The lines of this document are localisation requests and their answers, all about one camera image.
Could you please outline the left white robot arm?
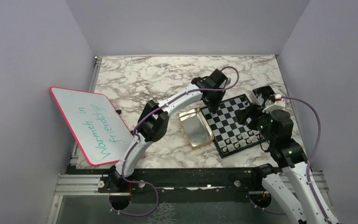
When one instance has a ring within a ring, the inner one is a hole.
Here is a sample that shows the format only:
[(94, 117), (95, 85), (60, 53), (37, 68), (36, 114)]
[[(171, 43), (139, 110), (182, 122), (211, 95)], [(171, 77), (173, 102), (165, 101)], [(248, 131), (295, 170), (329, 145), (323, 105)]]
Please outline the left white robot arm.
[(166, 100), (148, 101), (132, 131), (132, 143), (119, 162), (109, 169), (111, 187), (118, 192), (127, 188), (130, 183), (127, 177), (133, 174), (147, 148), (164, 137), (175, 112), (199, 101), (216, 110), (226, 91), (232, 88), (229, 83), (223, 70), (215, 69), (209, 76), (193, 78), (187, 87)]

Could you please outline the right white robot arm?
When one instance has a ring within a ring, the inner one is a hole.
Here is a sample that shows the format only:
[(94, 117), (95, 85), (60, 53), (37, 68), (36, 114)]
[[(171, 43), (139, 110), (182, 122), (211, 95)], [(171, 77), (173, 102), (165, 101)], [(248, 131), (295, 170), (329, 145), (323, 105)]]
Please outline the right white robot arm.
[(253, 169), (250, 177), (254, 189), (266, 190), (280, 205), (293, 224), (338, 224), (331, 209), (310, 173), (304, 150), (293, 138), (294, 123), (283, 109), (264, 112), (252, 103), (235, 112), (238, 124), (258, 131), (269, 143), (267, 151), (289, 180), (292, 191), (282, 182), (279, 172), (271, 164)]

